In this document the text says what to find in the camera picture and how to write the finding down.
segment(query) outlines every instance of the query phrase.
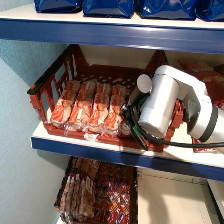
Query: bread package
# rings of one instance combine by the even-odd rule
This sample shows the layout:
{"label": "bread package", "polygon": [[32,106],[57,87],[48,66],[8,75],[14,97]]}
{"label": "bread package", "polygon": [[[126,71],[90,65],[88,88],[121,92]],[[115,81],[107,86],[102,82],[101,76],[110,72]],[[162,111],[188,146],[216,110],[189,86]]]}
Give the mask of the bread package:
{"label": "bread package", "polygon": [[95,133],[101,132],[103,124],[108,116],[111,90],[112,87],[109,83],[97,83],[93,111],[86,131],[90,130]]}
{"label": "bread package", "polygon": [[117,136],[120,125],[123,121],[121,106],[125,103],[127,88],[124,86],[113,86],[110,100],[109,114],[104,124],[104,133],[110,136]]}
{"label": "bread package", "polygon": [[71,116],[68,121],[67,130],[82,130],[89,123],[93,107],[93,98],[96,90],[95,81],[86,81],[81,85],[79,94],[75,101]]}
{"label": "bread package", "polygon": [[66,83],[62,96],[51,115],[50,121],[55,127],[62,128],[68,121],[79,89],[80,82],[78,81],[71,80]]}

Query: plastic crate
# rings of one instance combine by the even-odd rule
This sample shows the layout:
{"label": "plastic crate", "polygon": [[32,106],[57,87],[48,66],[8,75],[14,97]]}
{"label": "plastic crate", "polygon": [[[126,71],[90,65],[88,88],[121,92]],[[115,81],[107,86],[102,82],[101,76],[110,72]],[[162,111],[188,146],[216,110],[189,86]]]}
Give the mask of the plastic crate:
{"label": "plastic crate", "polygon": [[[51,112],[55,108],[55,100],[53,99],[52,86],[55,87],[57,92],[57,98],[60,97],[64,84],[71,79],[79,81],[86,81],[90,79],[97,79],[97,81],[105,83],[109,82],[112,85],[124,85],[130,89],[135,83],[139,75],[147,74],[150,77],[155,70],[163,64],[168,64],[164,51],[157,50],[149,61],[145,69],[109,66],[109,65],[89,65],[86,61],[83,52],[79,45],[70,45],[60,55],[60,57],[47,69],[47,71],[37,80],[37,82],[28,90],[30,95],[30,102],[34,109],[37,109],[44,127],[51,135],[64,136],[64,130],[58,129],[47,122],[46,112],[44,110],[44,104],[42,95],[45,94],[48,106]],[[57,80],[56,77],[59,74],[60,69],[64,67],[65,72],[61,74],[61,77]],[[182,123],[183,106],[179,101],[176,101],[176,105],[173,112],[173,120],[168,128],[165,140],[170,140],[174,134],[176,128]],[[67,137],[84,140],[83,132],[70,132]],[[132,137],[128,138],[111,138],[105,136],[98,136],[97,139],[106,144],[118,145],[123,147],[131,147],[140,149],[138,144]],[[147,142],[148,150],[155,152],[162,152],[166,145]]]}
{"label": "plastic crate", "polygon": [[[77,159],[80,158],[71,157],[54,203],[56,211],[61,212],[61,217],[62,219],[64,219],[64,221],[65,221],[65,213],[61,211],[60,204],[61,200],[63,200],[62,197],[68,197],[67,196],[68,193],[65,192],[68,177],[73,176],[74,173],[78,173],[77,168],[80,172],[82,172],[80,170],[80,167],[72,169],[73,163]],[[91,220],[87,219],[82,222],[79,222],[75,219],[70,221],[73,224],[135,223],[134,220],[137,219],[136,168],[101,162],[94,182],[95,182],[94,217]]]}

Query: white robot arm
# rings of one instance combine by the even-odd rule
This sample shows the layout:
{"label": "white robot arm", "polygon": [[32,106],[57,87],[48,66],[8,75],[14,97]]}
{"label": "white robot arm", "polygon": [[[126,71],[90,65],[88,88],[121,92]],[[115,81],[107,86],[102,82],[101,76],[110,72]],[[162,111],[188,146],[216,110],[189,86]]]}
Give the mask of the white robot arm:
{"label": "white robot arm", "polygon": [[[139,126],[150,135],[164,138],[176,99],[185,106],[190,136],[203,143],[224,141],[224,111],[212,106],[205,84],[167,65],[155,72],[150,96],[141,107]],[[224,153],[224,147],[217,150]]]}

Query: white shelf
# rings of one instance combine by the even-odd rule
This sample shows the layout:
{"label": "white shelf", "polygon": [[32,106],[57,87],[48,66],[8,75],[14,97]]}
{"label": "white shelf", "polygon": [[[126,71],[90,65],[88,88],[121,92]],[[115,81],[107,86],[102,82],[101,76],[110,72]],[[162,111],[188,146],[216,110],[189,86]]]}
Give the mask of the white shelf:
{"label": "white shelf", "polygon": [[[191,143],[190,136],[186,134],[186,124],[175,131],[172,141]],[[162,153],[146,152],[54,136],[47,133],[42,122],[33,133],[31,142],[35,149],[224,181],[224,155],[220,153],[194,153],[191,148],[172,146]]]}
{"label": "white shelf", "polygon": [[208,183],[224,219],[224,182],[208,180]]}
{"label": "white shelf", "polygon": [[212,22],[212,23],[204,22],[200,19],[196,19],[195,21],[141,19],[139,15],[136,13],[134,13],[131,19],[84,17],[82,11],[78,13],[67,13],[67,14],[37,13],[35,11],[34,4],[25,5],[4,12],[0,12],[0,18],[17,19],[17,20],[57,21],[57,22],[105,23],[105,24],[120,24],[120,25],[224,29],[224,23],[220,22]]}
{"label": "white shelf", "polygon": [[0,12],[0,38],[224,53],[224,23],[37,13],[34,4]]}
{"label": "white shelf", "polygon": [[207,185],[143,174],[138,177],[138,222],[215,224],[219,220]]}

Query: white wall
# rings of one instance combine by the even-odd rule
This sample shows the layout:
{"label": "white wall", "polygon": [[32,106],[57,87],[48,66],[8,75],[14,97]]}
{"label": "white wall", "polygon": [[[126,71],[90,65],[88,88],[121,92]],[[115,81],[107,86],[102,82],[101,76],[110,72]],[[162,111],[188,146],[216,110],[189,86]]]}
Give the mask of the white wall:
{"label": "white wall", "polygon": [[[1,0],[0,11],[32,1]],[[40,119],[26,94],[65,45],[0,40],[0,223],[54,224],[68,156],[34,150]]]}

